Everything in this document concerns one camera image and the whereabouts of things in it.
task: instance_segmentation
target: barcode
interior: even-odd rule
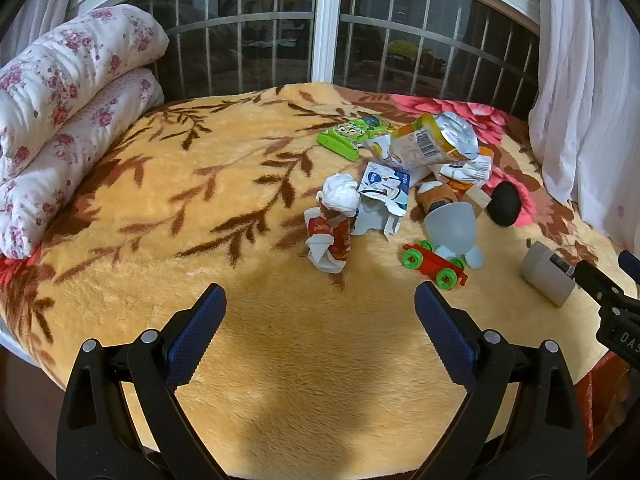
[[[420,148],[425,158],[431,158],[440,154],[440,150],[434,140],[431,139],[427,129],[419,130],[415,133],[415,142],[418,143],[418,148]]]

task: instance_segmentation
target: green package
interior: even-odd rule
[[[358,145],[364,140],[385,135],[393,130],[388,121],[377,115],[367,115],[336,124],[316,137],[316,142],[349,160],[358,158]]]

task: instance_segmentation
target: gray cylinder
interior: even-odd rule
[[[538,241],[533,243],[520,266],[525,281],[557,306],[563,306],[574,290],[574,271],[574,266]]]

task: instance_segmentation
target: plush blanket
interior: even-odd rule
[[[177,398],[230,475],[370,478],[416,468],[465,392],[415,316],[423,276],[399,262],[402,243],[424,237],[415,197],[390,242],[380,232],[355,237],[346,268],[332,276],[306,258],[303,211],[327,176],[359,180],[367,160],[351,164],[316,145],[318,131],[360,114],[406,123],[446,109],[493,150],[489,185],[514,182],[524,209],[511,228],[478,219],[484,267],[445,296],[510,342],[558,341],[578,381],[605,353],[594,338],[596,305],[576,289],[558,308],[527,285],[518,274],[526,238],[572,262],[591,260],[627,294],[635,288],[612,243],[547,195],[523,123],[480,105],[327,84],[201,98],[141,118],[87,176],[41,249],[2,261],[2,315],[64,385],[85,339],[130,342],[219,283],[226,317]]]

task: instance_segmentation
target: pillow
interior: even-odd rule
[[[20,175],[0,186],[0,251],[9,258],[33,254],[47,224],[110,144],[162,102],[162,89],[146,68],[132,70],[100,90]]]
[[[118,76],[164,54],[167,35],[137,7],[92,10],[47,32],[0,70],[0,183]]]

